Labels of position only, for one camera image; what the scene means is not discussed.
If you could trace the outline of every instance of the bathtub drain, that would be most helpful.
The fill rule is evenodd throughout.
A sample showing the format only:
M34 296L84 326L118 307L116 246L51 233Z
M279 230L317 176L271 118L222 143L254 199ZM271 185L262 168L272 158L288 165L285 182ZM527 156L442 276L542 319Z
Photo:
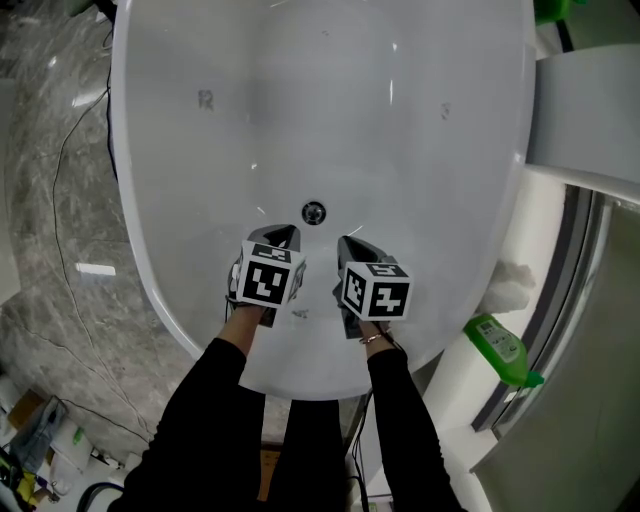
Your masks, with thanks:
M327 217L327 210L317 201L309 201L302 207L302 219L310 226L322 224Z

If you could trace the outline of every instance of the green bottle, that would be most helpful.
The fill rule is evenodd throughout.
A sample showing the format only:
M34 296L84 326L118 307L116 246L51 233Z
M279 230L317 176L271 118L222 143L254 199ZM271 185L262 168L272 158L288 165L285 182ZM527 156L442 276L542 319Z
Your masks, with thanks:
M527 349L522 341L493 316L472 318L465 326L464 333L505 384L535 388L544 382L542 375L529 371Z

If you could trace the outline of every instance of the floor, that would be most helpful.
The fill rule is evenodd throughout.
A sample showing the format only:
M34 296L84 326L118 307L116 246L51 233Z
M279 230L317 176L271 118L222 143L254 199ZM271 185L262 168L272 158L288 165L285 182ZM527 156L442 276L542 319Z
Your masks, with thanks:
M60 156L106 87L110 25L96 23L96 12L68 18L62 0L25 0L0 11L0 77L17 83L5 187L22 286L1 308L0 368L22 390L71 400L149 438L194 361L142 288L107 152L106 97ZM81 273L76 263L116 274ZM341 403L344 431L357 403ZM115 458L145 448L126 430L69 408ZM288 409L288 401L268 397L265 441L282 441Z

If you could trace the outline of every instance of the person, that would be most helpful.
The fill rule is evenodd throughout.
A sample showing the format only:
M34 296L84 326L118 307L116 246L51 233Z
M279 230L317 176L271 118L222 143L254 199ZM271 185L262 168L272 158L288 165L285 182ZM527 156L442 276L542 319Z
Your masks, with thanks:
M336 400L292 402L267 503L256 501L265 396L238 382L262 314L259 306L235 309L172 396L109 512L345 509L349 480ZM376 325L360 327L371 340L366 357L394 510L462 510L406 354Z

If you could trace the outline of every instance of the white bathtub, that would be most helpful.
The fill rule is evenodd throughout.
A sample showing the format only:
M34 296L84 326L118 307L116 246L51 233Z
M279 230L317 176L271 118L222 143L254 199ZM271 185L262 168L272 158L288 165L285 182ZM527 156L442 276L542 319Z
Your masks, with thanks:
M198 357L258 227L302 231L298 299L260 328L241 383L365 392L364 349L331 295L356 233L416 276L395 326L437 355L491 275L526 153L535 56L514 0L127 0L113 55L116 163L147 293ZM308 201L326 220L303 222Z

